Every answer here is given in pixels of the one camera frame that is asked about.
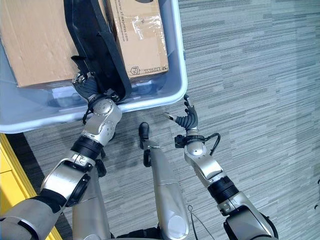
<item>black cable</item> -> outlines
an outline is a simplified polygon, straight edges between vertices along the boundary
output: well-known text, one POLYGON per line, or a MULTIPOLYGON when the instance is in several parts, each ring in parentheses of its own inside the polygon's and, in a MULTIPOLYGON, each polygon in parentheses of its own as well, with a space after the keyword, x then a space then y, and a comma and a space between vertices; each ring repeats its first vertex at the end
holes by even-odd
POLYGON ((191 223, 192 223, 192 228, 193 228, 193 233, 194 233, 194 238, 195 240, 199 240, 198 239, 198 236, 197 236, 197 233, 196 233, 196 228, 195 228, 195 223, 194 223, 194 218, 193 216, 202 224, 202 226, 204 227, 204 229, 208 232, 208 234, 211 236, 211 238, 213 240, 215 240, 214 236, 212 236, 212 234, 209 232, 209 230, 206 228, 205 224, 197 217, 197 215, 195 215, 193 212, 192 212, 192 205, 189 205, 188 206, 188 210, 190 212, 190 216, 191 216, 191 223))
POLYGON ((210 156, 212 156, 212 154, 214 154, 214 151, 216 150, 216 148, 218 147, 218 144, 220 142, 220 139, 221 139, 221 136, 218 132, 214 133, 214 134, 211 134, 210 136, 207 136, 206 138, 204 138, 205 141, 208 141, 214 137, 217 137, 216 140, 215 140, 215 143, 212 147, 212 149, 210 150, 210 156))

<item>cardboard box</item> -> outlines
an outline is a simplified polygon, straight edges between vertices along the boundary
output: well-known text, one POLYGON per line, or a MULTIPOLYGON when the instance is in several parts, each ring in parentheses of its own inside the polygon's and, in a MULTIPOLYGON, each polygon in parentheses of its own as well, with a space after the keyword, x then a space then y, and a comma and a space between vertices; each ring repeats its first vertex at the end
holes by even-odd
POLYGON ((158 0, 106 0, 110 26, 128 77, 169 70, 158 0))
MULTIPOLYGON (((106 19, 103 0, 99 4, 106 19)), ((79 71, 70 59, 78 52, 63 0, 0 0, 0 32, 19 87, 70 85, 79 71)))

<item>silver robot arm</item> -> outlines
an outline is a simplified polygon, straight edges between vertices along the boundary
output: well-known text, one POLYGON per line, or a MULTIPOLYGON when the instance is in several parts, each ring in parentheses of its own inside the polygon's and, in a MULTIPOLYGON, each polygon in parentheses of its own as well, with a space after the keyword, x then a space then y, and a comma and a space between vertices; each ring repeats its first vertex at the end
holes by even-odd
MULTIPOLYGON (((78 79, 73 84, 77 89, 78 79)), ((81 200, 93 169, 99 173, 96 158, 113 137, 122 112, 111 99, 99 95, 83 97, 89 103, 95 101, 91 105, 93 116, 71 150, 44 179, 40 194, 18 203, 0 217, 2 240, 44 240, 64 208, 81 200)), ((110 238, 109 232, 104 235, 110 238)))
POLYGON ((195 106, 188 95, 185 95, 184 99, 187 116, 179 117, 170 113, 165 113, 165 116, 185 128, 186 136, 175 137, 175 147, 184 148, 186 162, 193 167, 197 177, 215 199, 221 214, 228 216, 223 226, 229 239, 277 240, 278 233, 273 223, 237 189, 219 163, 213 159, 212 153, 219 143, 220 135, 213 134, 218 139, 212 150, 208 151, 205 146, 208 138, 199 134, 195 106))

